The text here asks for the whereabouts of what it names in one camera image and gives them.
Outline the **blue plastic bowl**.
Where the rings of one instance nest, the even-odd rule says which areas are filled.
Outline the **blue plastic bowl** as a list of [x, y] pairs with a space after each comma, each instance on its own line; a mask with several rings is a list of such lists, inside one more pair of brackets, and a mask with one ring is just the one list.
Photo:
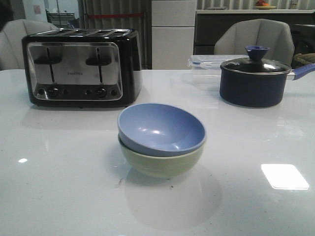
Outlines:
[[206, 141], [202, 122], [191, 113], [160, 103], [125, 108], [117, 119], [119, 137], [129, 149], [149, 156], [178, 156]]

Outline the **green plastic bowl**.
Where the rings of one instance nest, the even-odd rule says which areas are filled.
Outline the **green plastic bowl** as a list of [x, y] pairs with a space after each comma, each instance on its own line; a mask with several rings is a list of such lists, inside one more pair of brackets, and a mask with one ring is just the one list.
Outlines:
[[137, 171], [157, 178], [171, 178], [182, 175], [192, 169], [199, 161], [204, 144], [196, 150], [178, 156], [160, 157], [137, 153], [129, 149], [118, 137], [120, 147], [127, 162]]

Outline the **clear plastic food container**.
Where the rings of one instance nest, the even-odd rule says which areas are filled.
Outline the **clear plastic food container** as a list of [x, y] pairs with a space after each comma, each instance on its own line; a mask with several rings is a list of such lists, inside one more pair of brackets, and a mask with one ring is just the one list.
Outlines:
[[227, 60], [248, 58], [246, 55], [192, 55], [188, 59], [192, 83], [201, 90], [219, 91], [221, 68]]

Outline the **dark blue saucepan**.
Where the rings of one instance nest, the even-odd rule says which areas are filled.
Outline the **dark blue saucepan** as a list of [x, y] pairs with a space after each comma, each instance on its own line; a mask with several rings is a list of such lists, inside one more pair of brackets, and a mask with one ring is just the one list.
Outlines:
[[288, 78], [298, 80], [314, 70], [314, 64], [279, 74], [232, 72], [222, 68], [220, 96], [231, 104], [243, 107], [272, 107], [282, 101]]

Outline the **black and chrome toaster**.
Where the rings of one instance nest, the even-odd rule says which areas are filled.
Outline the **black and chrome toaster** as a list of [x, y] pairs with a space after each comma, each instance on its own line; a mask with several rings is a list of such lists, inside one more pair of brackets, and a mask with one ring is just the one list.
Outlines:
[[142, 88], [135, 29], [55, 29], [22, 39], [31, 103], [126, 107]]

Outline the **white cabinet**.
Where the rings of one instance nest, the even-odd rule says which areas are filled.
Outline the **white cabinet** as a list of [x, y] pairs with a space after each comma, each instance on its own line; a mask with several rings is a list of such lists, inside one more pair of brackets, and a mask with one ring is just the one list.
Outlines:
[[152, 69], [186, 69], [196, 10], [196, 0], [152, 1]]

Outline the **dark counter with white top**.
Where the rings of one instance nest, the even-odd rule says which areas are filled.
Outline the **dark counter with white top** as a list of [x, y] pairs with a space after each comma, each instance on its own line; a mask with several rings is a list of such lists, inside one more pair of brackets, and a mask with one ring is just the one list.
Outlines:
[[195, 19], [194, 53], [213, 54], [215, 43], [235, 23], [253, 19], [270, 19], [290, 25], [295, 53], [315, 51], [315, 11], [272, 10], [198, 10]]

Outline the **glass pot lid blue knob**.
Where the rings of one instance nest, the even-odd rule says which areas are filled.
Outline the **glass pot lid blue knob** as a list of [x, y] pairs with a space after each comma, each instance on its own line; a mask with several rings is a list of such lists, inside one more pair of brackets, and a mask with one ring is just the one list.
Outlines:
[[271, 59], [265, 59], [264, 56], [269, 51], [269, 47], [249, 45], [245, 47], [248, 58], [237, 58], [224, 61], [220, 68], [230, 72], [243, 74], [284, 74], [291, 70], [291, 66]]

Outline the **grey chair right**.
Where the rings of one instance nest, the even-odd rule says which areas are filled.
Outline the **grey chair right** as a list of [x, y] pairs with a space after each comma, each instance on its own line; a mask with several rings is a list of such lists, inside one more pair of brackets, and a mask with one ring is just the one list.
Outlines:
[[287, 23], [254, 19], [233, 24], [216, 42], [215, 55], [245, 55], [246, 46], [264, 46], [269, 51], [266, 59], [291, 65], [294, 43]]

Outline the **grey chair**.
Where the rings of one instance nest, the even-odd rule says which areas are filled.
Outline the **grey chair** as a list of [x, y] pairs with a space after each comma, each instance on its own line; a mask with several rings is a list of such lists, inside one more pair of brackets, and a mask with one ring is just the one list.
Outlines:
[[56, 29], [51, 23], [27, 19], [6, 23], [0, 32], [0, 69], [24, 69], [23, 37]]
[[246, 46], [264, 46], [269, 51], [266, 59], [291, 65], [294, 43], [287, 23], [254, 19], [233, 24], [216, 42], [215, 55], [245, 55]]

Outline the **fruit plate on counter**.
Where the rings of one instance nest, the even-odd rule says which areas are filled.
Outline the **fruit plate on counter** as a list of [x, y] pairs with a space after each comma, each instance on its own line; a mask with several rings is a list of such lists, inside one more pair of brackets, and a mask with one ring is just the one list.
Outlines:
[[254, 3], [254, 8], [258, 9], [258, 10], [271, 10], [271, 9], [276, 9], [275, 5], [270, 5], [269, 3], [267, 3], [265, 0], [257, 0]]

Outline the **olive cushion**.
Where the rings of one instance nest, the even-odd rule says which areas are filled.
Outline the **olive cushion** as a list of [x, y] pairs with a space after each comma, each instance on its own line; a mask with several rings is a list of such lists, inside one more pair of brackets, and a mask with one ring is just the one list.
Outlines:
[[293, 59], [302, 65], [313, 64], [315, 62], [315, 53], [296, 54]]

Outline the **grey chair left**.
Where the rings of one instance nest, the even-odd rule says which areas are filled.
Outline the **grey chair left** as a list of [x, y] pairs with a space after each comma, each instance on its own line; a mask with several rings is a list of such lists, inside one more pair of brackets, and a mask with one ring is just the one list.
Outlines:
[[0, 69], [24, 69], [23, 37], [56, 29], [51, 23], [27, 19], [6, 23], [0, 32]]

